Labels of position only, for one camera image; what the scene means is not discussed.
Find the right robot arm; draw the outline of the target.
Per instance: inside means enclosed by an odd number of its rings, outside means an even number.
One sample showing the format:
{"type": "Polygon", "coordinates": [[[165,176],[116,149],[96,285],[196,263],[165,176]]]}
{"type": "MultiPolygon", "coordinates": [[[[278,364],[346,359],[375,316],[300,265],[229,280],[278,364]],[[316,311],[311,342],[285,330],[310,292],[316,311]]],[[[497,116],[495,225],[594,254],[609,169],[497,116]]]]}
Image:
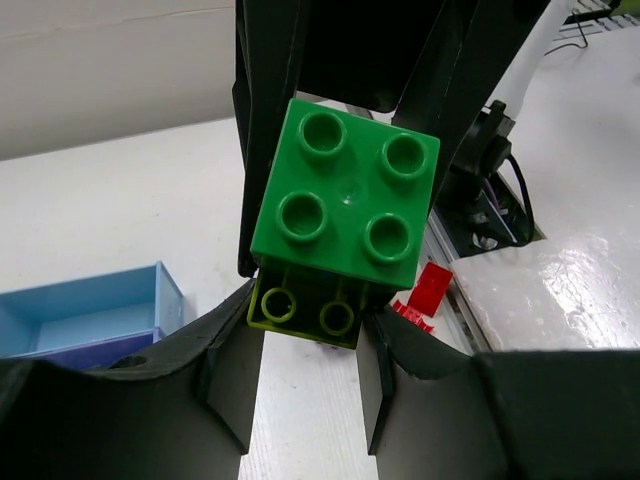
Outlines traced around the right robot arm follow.
{"type": "Polygon", "coordinates": [[[245,169],[238,272],[297,92],[389,113],[441,142],[434,189],[491,99],[516,115],[567,1],[239,1],[233,105],[245,169]]]}

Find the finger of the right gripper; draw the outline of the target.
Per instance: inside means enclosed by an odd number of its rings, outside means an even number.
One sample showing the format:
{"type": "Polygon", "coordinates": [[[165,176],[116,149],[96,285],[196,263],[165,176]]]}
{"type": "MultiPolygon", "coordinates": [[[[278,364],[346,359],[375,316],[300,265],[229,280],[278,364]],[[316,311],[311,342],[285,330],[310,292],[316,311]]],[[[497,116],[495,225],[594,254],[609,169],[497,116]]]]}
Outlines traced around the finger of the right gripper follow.
{"type": "Polygon", "coordinates": [[[271,162],[300,77],[309,1],[235,3],[235,82],[232,97],[244,170],[238,273],[257,269],[251,241],[271,162]]]}
{"type": "Polygon", "coordinates": [[[392,124],[440,140],[430,207],[453,159],[549,3],[445,1],[392,124]]]}

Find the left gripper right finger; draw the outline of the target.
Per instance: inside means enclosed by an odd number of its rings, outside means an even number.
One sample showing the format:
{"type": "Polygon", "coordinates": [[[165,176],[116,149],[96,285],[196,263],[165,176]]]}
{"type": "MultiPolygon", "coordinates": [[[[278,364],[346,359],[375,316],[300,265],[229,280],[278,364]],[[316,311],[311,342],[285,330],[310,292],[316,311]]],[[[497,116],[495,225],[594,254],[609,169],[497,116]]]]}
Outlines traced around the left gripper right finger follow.
{"type": "Polygon", "coordinates": [[[635,479],[635,350],[466,355],[393,309],[356,349],[367,449],[382,479],[635,479]]]}

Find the green lime lego pair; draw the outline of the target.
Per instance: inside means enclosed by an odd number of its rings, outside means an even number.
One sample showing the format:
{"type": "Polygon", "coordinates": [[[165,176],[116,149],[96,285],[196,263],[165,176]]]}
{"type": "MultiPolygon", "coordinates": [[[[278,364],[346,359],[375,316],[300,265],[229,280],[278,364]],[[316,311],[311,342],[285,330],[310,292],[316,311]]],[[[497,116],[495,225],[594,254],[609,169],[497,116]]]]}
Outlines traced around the green lime lego pair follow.
{"type": "Polygon", "coordinates": [[[411,288],[437,138],[290,102],[250,251],[251,327],[354,348],[377,296],[411,288]]]}

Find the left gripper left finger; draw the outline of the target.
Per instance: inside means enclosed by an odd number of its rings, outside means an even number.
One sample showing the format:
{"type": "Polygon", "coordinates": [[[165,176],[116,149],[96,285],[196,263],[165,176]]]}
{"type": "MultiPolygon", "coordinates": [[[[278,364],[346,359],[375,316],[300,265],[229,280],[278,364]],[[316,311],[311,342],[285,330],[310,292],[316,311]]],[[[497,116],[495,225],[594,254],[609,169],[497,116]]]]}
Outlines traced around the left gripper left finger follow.
{"type": "Polygon", "coordinates": [[[5,479],[234,479],[250,447],[264,335],[255,282],[107,369],[1,364],[5,479]]]}

